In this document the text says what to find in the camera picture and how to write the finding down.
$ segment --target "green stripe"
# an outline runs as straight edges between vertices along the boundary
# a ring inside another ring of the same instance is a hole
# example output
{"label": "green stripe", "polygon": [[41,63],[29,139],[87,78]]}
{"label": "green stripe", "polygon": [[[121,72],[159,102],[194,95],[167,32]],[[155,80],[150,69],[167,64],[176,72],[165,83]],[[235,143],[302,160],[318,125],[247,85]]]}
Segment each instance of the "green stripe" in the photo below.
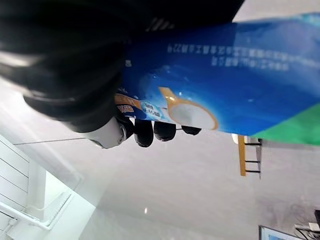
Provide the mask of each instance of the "green stripe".
{"label": "green stripe", "polygon": [[276,142],[320,145],[320,103],[253,135]]}

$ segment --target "snack package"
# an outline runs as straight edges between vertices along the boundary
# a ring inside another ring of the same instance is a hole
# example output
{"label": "snack package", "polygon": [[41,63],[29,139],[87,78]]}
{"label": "snack package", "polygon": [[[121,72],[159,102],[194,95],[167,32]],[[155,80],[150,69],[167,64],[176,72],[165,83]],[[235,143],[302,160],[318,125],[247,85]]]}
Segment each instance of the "snack package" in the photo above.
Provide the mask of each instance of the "snack package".
{"label": "snack package", "polygon": [[147,32],[126,47],[125,116],[320,145],[320,13]]}

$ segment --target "gloved hand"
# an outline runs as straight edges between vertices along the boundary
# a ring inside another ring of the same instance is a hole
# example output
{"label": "gloved hand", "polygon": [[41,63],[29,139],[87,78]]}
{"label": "gloved hand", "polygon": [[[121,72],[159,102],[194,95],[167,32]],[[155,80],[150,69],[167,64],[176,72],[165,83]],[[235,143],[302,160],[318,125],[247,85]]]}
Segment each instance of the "gloved hand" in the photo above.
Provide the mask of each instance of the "gloved hand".
{"label": "gloved hand", "polygon": [[[143,2],[1,1],[0,75],[19,87],[30,107],[104,148],[133,133],[141,147],[150,146],[154,134],[161,141],[173,139],[174,124],[152,127],[136,119],[133,126],[114,104],[123,41],[170,26],[152,22],[152,8]],[[200,131],[182,129],[192,135]]]}

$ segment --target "orange label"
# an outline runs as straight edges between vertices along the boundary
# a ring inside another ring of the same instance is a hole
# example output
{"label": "orange label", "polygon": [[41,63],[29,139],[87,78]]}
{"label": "orange label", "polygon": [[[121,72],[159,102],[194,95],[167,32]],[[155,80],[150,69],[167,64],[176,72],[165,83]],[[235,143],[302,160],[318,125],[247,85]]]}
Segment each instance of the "orange label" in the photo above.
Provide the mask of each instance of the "orange label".
{"label": "orange label", "polygon": [[115,101],[116,105],[118,105],[118,104],[127,104],[127,105],[131,105],[131,106],[136,107],[136,108],[141,110],[141,106],[140,106],[139,100],[134,99],[132,97],[128,97],[126,95],[122,95],[122,94],[117,93],[114,96],[114,101]]}

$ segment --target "black glove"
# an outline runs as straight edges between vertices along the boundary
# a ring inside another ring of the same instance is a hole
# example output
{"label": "black glove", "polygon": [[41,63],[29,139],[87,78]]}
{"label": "black glove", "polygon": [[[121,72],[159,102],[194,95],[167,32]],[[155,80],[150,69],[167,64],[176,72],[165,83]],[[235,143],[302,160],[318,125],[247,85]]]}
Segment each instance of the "black glove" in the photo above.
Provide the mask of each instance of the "black glove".
{"label": "black glove", "polygon": [[[189,15],[187,10],[180,15],[172,11],[185,5],[181,0],[2,0],[0,75],[20,87],[29,106],[75,132],[96,131],[115,116],[126,129],[125,138],[134,132],[142,147],[152,143],[153,130],[157,139],[169,141],[175,125],[156,122],[152,128],[150,121],[136,119],[133,126],[117,111],[114,95],[121,82],[123,42],[146,29],[227,22],[242,0],[230,2],[234,4],[224,5],[225,15],[221,5],[219,17],[211,8],[206,18],[204,6],[201,14],[194,7]],[[202,18],[192,20],[192,15]],[[192,135],[200,131],[182,129]]]}

